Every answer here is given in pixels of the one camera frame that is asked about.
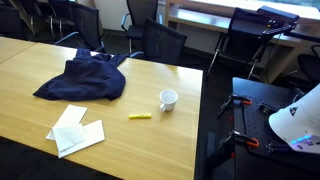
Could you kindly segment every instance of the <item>white cup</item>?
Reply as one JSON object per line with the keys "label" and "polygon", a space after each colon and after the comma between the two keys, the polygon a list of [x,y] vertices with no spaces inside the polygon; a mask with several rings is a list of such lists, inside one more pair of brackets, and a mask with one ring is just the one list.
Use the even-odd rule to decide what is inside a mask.
{"label": "white cup", "polygon": [[161,105],[160,109],[162,112],[171,111],[174,109],[176,102],[178,100],[178,94],[172,89],[165,89],[160,93]]}

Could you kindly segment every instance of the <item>yellow highlighter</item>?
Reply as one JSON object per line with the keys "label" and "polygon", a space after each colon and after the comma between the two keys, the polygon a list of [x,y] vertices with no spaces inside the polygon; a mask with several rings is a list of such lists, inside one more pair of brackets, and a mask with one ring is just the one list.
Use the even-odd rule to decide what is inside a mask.
{"label": "yellow highlighter", "polygon": [[129,119],[151,119],[151,114],[129,114]]}

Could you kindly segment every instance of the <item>navy cloth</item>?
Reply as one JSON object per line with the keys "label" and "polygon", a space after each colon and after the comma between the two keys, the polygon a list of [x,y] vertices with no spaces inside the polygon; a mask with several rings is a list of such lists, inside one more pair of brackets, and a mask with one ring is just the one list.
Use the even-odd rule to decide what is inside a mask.
{"label": "navy cloth", "polygon": [[78,49],[76,57],[66,61],[64,73],[43,84],[33,95],[47,100],[114,100],[121,96],[126,83],[117,66],[127,57],[91,56],[88,49]]}

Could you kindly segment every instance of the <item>wire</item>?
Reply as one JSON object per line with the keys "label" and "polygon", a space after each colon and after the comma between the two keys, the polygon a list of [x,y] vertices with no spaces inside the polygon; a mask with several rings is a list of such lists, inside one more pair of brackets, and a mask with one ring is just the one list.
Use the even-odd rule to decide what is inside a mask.
{"label": "wire", "polygon": [[270,55],[271,55],[271,52],[274,48],[274,46],[277,44],[278,40],[280,39],[282,34],[279,34],[279,37],[277,38],[276,42],[273,44],[273,46],[271,47],[271,49],[269,50],[269,53],[268,53],[268,59],[267,59],[267,83],[270,84],[269,82],[269,60],[270,60]]}

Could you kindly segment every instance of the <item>white paper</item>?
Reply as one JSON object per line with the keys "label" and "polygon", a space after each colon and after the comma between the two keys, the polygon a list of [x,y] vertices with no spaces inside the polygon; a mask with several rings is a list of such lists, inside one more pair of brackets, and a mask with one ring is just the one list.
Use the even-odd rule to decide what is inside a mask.
{"label": "white paper", "polygon": [[[56,127],[72,127],[80,123],[82,117],[86,113],[88,108],[68,105],[68,107],[64,110],[59,120],[54,125]],[[52,131],[49,132],[46,139],[55,140],[54,134]]]}
{"label": "white paper", "polygon": [[70,148],[85,140],[82,124],[72,127],[53,127],[52,131],[56,139],[58,151]]}
{"label": "white paper", "polygon": [[67,156],[71,153],[79,151],[85,147],[88,147],[92,144],[103,141],[105,139],[101,120],[97,120],[93,123],[90,123],[86,126],[83,126],[82,128],[83,128],[84,137],[85,137],[84,141],[82,141],[82,142],[80,142],[70,148],[59,151],[59,158]]}

